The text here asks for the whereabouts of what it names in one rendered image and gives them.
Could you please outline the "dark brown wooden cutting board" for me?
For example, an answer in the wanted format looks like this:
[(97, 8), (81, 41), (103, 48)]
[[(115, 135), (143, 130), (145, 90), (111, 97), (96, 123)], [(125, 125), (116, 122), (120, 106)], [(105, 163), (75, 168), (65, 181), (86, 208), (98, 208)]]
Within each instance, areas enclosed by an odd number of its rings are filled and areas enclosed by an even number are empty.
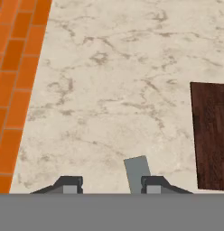
[(199, 189), (224, 190), (224, 84), (191, 82)]

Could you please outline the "grey rectangular sponge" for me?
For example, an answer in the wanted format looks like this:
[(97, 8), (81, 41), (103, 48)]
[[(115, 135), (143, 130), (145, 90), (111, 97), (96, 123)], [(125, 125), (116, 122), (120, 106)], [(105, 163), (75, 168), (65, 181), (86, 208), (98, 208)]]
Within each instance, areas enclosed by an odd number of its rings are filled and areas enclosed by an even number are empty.
[(151, 175), (146, 157), (142, 155), (124, 159), (124, 165), (130, 192), (132, 194), (140, 193), (142, 188), (141, 178)]

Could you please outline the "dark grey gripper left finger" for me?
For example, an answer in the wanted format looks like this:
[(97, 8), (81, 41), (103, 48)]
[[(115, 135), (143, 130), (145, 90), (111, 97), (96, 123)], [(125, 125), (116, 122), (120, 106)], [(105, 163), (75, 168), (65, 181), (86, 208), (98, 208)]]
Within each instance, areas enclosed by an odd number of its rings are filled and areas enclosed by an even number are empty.
[(82, 176), (60, 176), (53, 185), (38, 189), (33, 194), (82, 194)]

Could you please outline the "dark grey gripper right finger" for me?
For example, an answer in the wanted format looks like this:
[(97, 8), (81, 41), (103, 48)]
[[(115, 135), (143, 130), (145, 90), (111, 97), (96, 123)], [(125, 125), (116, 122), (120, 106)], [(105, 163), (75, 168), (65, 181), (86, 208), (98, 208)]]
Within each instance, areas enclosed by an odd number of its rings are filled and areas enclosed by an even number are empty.
[(191, 194), (186, 189), (170, 184), (164, 176), (143, 176), (141, 184), (142, 194)]

